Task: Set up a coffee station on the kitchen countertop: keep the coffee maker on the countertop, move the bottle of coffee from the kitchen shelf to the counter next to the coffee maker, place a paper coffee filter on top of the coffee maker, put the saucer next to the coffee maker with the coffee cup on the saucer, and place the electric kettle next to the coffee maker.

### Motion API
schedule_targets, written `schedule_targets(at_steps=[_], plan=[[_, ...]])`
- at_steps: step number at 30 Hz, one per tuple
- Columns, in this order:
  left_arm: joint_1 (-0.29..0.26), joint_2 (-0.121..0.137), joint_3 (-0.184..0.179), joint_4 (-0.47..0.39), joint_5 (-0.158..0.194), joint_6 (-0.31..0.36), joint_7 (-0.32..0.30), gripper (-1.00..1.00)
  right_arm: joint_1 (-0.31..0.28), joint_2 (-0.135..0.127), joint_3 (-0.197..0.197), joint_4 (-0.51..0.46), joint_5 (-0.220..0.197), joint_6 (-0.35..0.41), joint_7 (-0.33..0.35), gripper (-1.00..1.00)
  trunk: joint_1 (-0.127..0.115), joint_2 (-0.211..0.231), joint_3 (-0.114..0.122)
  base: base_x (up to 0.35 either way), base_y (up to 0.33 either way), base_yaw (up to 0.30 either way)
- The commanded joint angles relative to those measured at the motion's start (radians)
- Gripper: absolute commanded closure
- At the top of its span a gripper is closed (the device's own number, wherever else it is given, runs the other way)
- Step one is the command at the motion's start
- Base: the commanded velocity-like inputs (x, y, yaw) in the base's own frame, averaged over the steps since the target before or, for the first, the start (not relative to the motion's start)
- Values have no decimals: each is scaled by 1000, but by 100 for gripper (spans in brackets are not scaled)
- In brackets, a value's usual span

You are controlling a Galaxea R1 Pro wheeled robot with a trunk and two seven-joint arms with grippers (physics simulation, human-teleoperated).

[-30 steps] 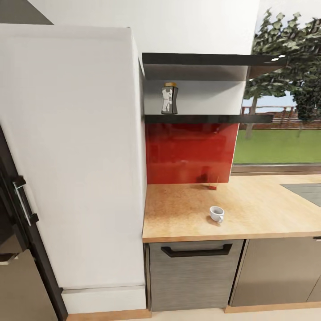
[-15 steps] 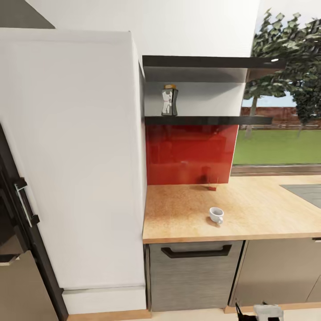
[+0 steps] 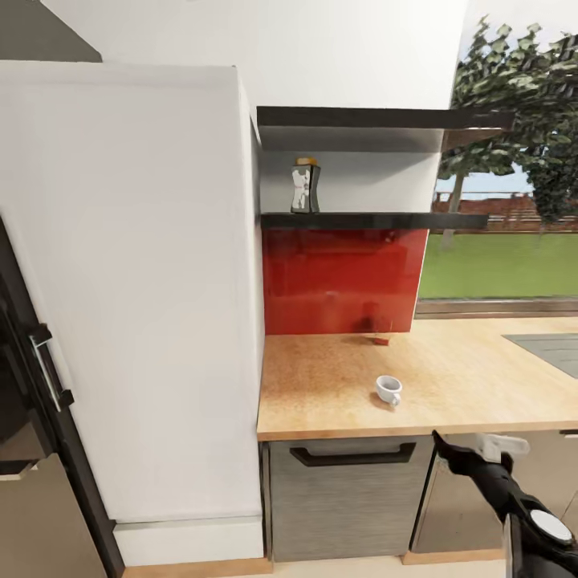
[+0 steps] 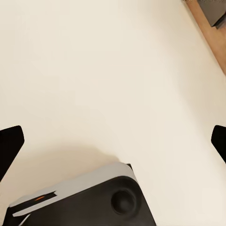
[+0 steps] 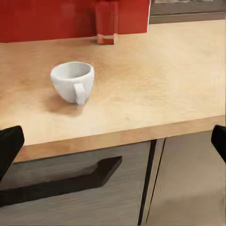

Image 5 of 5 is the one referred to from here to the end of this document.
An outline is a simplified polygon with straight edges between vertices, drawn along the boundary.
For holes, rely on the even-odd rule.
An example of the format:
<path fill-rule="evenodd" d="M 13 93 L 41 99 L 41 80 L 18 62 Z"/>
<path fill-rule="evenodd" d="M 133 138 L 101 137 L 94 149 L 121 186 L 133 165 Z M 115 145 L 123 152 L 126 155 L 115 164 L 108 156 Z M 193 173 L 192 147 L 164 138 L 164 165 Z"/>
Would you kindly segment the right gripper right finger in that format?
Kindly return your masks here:
<path fill-rule="evenodd" d="M 211 142 L 226 162 L 226 128 L 215 126 L 212 130 Z"/>

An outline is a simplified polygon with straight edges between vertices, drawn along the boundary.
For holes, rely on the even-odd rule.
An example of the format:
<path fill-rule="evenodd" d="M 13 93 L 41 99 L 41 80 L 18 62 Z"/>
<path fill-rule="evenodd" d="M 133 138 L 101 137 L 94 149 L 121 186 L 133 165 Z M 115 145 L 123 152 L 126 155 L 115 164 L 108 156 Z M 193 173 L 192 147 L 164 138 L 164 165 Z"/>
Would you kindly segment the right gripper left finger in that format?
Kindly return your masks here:
<path fill-rule="evenodd" d="M 0 181 L 16 158 L 24 143 L 21 126 L 0 130 Z"/>

